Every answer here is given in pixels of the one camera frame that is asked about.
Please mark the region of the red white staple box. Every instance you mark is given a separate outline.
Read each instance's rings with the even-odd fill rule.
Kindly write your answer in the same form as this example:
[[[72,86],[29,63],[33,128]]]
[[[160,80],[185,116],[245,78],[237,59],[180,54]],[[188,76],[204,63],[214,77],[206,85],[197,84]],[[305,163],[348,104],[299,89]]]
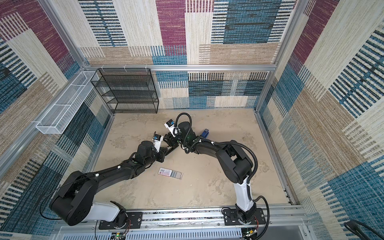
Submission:
[[[161,176],[171,177],[172,173],[173,173],[172,170],[160,168],[158,174]]]

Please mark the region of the blue stapler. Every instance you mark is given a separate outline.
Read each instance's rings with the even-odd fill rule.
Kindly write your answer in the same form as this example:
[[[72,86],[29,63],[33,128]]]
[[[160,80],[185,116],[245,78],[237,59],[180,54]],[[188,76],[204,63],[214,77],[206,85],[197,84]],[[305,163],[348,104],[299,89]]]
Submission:
[[[201,137],[203,139],[207,138],[207,136],[209,135],[209,130],[208,129],[205,129],[202,133],[201,133]]]

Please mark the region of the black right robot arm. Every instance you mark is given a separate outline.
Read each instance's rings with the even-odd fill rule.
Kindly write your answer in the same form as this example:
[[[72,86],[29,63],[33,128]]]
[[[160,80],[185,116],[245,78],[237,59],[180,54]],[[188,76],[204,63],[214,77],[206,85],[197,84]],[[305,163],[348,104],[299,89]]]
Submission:
[[[169,133],[164,141],[171,152],[178,146],[186,154],[203,154],[216,158],[227,177],[234,184],[236,193],[236,215],[240,224],[250,224],[256,217],[256,200],[252,197],[251,179],[258,169],[258,160],[253,151],[247,146],[234,140],[215,142],[207,139],[209,130],[205,129],[200,135],[192,130],[192,118],[188,113],[181,113],[174,121],[165,123]]]

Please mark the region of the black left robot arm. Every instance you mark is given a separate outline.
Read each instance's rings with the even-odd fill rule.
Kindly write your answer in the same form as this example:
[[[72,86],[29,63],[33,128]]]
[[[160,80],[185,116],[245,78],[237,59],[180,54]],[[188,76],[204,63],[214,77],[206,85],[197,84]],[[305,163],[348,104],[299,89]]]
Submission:
[[[126,209],[115,201],[96,203],[95,195],[122,181],[131,180],[143,173],[154,162],[164,162],[171,148],[143,141],[138,150],[120,164],[91,173],[75,171],[53,196],[49,208],[69,226],[86,221],[104,221],[123,228],[127,224]]]

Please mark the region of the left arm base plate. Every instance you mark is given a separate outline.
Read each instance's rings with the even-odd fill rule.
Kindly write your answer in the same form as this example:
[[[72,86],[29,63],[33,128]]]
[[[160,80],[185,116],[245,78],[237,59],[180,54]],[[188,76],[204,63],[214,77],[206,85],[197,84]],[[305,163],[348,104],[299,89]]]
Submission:
[[[119,214],[112,222],[101,221],[99,230],[131,230],[139,229],[142,224],[143,212],[126,212]]]

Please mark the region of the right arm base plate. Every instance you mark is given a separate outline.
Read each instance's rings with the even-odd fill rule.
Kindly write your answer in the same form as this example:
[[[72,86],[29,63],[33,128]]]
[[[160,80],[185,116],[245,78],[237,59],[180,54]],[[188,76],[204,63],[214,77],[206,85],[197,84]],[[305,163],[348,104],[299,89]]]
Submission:
[[[247,212],[240,209],[222,208],[226,226],[235,225],[265,225],[267,223],[266,215],[261,208],[256,208]]]

